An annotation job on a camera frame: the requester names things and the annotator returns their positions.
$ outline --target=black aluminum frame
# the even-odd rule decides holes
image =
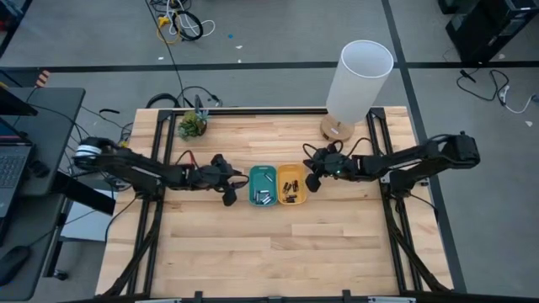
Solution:
[[[157,115],[157,125],[154,133],[154,141],[152,147],[152,158],[157,159],[159,153],[159,146],[161,143],[161,138],[163,135],[163,126],[165,121],[168,120],[168,134],[167,141],[165,145],[164,159],[163,163],[167,164],[170,162],[170,156],[173,149],[173,135],[175,132],[176,120],[179,116],[183,115],[184,111],[187,109],[161,109]],[[210,109],[211,115],[254,115],[254,114],[327,114],[325,108],[259,108],[259,109]],[[386,115],[384,108],[373,108],[366,117],[366,122],[369,128],[369,135],[371,137],[371,144],[373,152],[380,151],[380,146],[378,143],[378,136],[376,133],[375,121],[379,122],[379,127],[382,132],[382,138],[384,141],[384,146],[386,153],[393,153],[392,143],[389,134],[389,129],[386,121]],[[460,294],[455,292],[428,292],[423,291],[423,286],[421,284],[421,278],[419,276],[418,270],[415,268],[414,263],[410,260],[410,270],[412,274],[412,279],[414,282],[414,290],[408,290],[406,285],[406,278],[403,273],[403,264],[401,259],[401,253],[399,250],[399,243],[390,231],[390,225],[395,224],[395,220],[392,213],[392,203],[388,187],[380,182],[380,188],[382,193],[382,205],[384,209],[384,214],[387,222],[387,229],[389,235],[389,241],[391,245],[393,266],[395,269],[395,275],[398,283],[399,296],[401,298],[411,298],[412,300],[403,300],[403,302],[539,302],[538,299],[532,298],[518,298],[518,297],[506,297],[506,296],[494,296],[494,295],[470,295],[470,294]],[[157,234],[158,227],[160,226],[161,219],[163,216],[163,201],[164,201],[164,188],[162,191],[162,196],[159,201],[157,201],[156,209],[154,212],[154,224],[157,223]],[[147,224],[147,215],[149,211],[149,204],[151,201],[143,201],[141,216],[139,224],[137,227],[136,234],[136,245],[134,247],[134,253],[137,252],[144,238],[146,224]],[[411,247],[412,252],[414,251],[414,244],[412,240],[412,235],[408,222],[408,215],[406,213],[406,207],[403,202],[403,199],[396,199],[396,210],[399,215],[401,222],[401,230],[404,241],[406,244]],[[120,297],[110,297],[110,301],[118,302],[131,302],[131,298],[140,297],[140,298],[150,298],[153,282],[153,271],[155,269],[155,261],[157,256],[157,241],[158,236],[154,237],[152,244],[149,247],[149,255],[147,259],[147,268],[144,279],[144,287],[142,293],[135,294],[136,288],[136,276],[137,271],[131,276],[126,296]],[[296,302],[296,303],[307,303],[307,302],[375,302],[383,301],[381,300],[384,297],[380,296],[352,296],[349,290],[343,290],[341,296],[335,297],[259,297],[259,298],[203,298],[202,291],[196,291],[193,298],[181,298],[181,302],[193,302],[193,303],[202,303],[202,302],[235,302],[235,303],[280,303],[280,302]]]

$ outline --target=wooden table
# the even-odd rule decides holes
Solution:
[[[414,146],[407,109],[385,110],[393,149]],[[186,149],[200,164],[222,153],[245,173],[258,164],[301,162],[307,158],[303,143],[328,144],[320,134],[321,118],[318,114],[214,116],[203,137],[188,142],[174,137],[171,162]],[[137,111],[130,142],[133,151],[150,157],[156,120],[157,109]],[[365,122],[357,124],[344,152],[362,136],[369,137]],[[361,142],[355,154],[371,151],[368,142]],[[416,186],[414,194],[430,200],[425,187]],[[152,298],[191,298],[196,290],[204,291],[204,297],[339,296],[342,290],[351,290],[352,295],[398,294],[378,182],[325,178],[306,203],[294,206],[253,207],[248,203],[248,187],[238,190],[237,197],[236,204],[225,207],[221,195],[213,191],[167,190]],[[120,194],[115,213],[132,198],[132,192]],[[416,252],[442,284],[452,287],[433,210],[414,198],[405,203]],[[110,228],[97,293],[107,290],[130,260],[140,211],[141,204],[135,202]],[[401,254],[412,289],[408,262]],[[144,262],[137,291],[141,291]]]

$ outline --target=wire bundle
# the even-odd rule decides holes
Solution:
[[[184,6],[189,1],[189,6],[187,8]],[[161,33],[160,29],[157,29],[157,37],[167,44],[174,44],[178,38],[181,36],[183,39],[188,41],[198,40],[201,37],[207,37],[216,30],[216,23],[213,20],[200,21],[192,13],[189,13],[188,10],[191,8],[193,0],[151,0],[149,5],[153,7],[153,10],[157,13],[164,13],[164,16],[170,21],[168,27],[168,33],[176,36],[173,41],[166,41]],[[203,25],[211,23],[213,27],[211,31],[207,34],[204,34]],[[194,35],[188,35],[185,31],[181,29],[189,29]]]

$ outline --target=yellow tray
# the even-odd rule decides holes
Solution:
[[[285,194],[283,192],[285,184],[292,184],[294,180],[297,180],[298,190],[294,192],[294,189],[291,188],[288,194]],[[298,205],[307,200],[307,189],[305,186],[305,168],[303,167],[303,164],[286,164],[280,165],[277,168],[277,193],[277,198],[279,202],[283,205]],[[286,197],[293,194],[297,196],[296,202],[286,202]]]

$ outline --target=succulent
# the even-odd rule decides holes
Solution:
[[[178,125],[178,136],[187,141],[189,137],[202,136],[202,131],[205,128],[209,119],[207,110],[196,113],[189,111],[184,114],[184,118]]]

